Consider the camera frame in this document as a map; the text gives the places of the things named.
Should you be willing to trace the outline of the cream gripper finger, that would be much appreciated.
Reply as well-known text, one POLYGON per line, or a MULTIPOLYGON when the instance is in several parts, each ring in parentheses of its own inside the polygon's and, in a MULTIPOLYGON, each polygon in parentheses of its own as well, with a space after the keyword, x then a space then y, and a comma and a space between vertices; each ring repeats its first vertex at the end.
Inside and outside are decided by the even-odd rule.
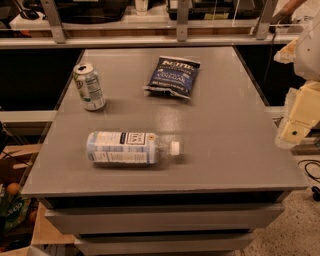
POLYGON ((320 83, 306 81, 299 89, 290 88, 284 104, 275 144, 282 149, 299 145, 320 122, 320 83))

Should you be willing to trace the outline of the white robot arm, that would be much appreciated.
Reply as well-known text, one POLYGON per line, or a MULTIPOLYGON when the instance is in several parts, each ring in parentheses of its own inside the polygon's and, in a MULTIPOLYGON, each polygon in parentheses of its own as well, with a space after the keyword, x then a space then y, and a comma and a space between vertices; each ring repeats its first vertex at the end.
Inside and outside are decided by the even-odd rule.
POLYGON ((320 122, 320 12, 305 26, 298 39, 276 53, 274 60, 293 63, 295 74, 306 80, 299 89, 289 89, 284 117, 275 138, 279 148, 291 149, 320 122))

